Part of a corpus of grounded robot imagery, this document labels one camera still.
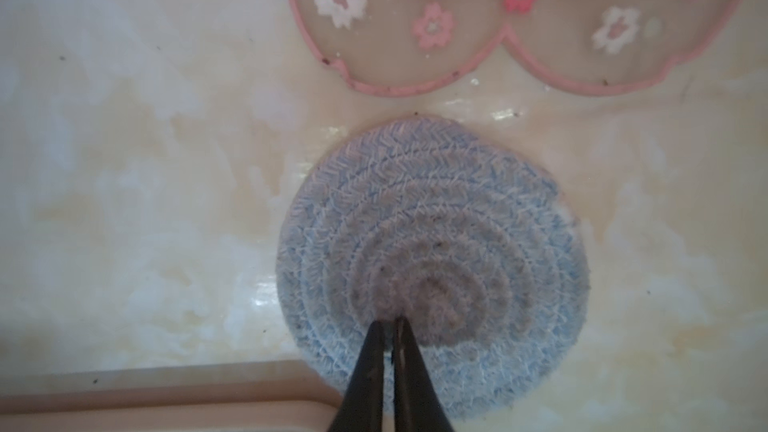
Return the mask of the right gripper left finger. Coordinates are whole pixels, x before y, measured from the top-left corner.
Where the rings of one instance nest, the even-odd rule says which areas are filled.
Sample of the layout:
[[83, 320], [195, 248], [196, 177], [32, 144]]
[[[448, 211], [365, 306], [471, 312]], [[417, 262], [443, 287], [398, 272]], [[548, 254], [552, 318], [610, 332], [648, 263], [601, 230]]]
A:
[[385, 345], [384, 326], [374, 321], [328, 432], [382, 431]]

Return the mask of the pink flower coaster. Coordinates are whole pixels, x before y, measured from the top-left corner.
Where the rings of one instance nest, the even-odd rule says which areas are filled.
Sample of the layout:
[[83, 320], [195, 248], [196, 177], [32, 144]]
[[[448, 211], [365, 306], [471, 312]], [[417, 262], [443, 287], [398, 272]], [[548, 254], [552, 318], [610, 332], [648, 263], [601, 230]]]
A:
[[701, 54], [741, 0], [289, 0], [315, 58], [357, 92], [427, 93], [499, 48], [555, 89], [652, 87]]

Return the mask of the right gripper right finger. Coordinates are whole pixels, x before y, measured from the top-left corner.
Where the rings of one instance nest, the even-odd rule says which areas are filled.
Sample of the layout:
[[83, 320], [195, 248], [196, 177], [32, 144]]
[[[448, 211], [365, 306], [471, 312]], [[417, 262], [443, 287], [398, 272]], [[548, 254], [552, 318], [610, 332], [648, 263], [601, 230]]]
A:
[[453, 432], [406, 317], [394, 322], [392, 361], [395, 430]]

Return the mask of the grey woven round coaster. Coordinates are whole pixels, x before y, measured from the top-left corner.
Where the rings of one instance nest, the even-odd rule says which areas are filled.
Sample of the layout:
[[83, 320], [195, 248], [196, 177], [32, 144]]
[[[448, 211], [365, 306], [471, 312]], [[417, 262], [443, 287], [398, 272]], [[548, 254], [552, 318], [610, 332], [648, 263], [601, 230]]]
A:
[[421, 115], [355, 135], [316, 165], [282, 225], [276, 279], [306, 362], [341, 391], [370, 324], [406, 317], [452, 419], [537, 388], [576, 343], [589, 297], [554, 178]]

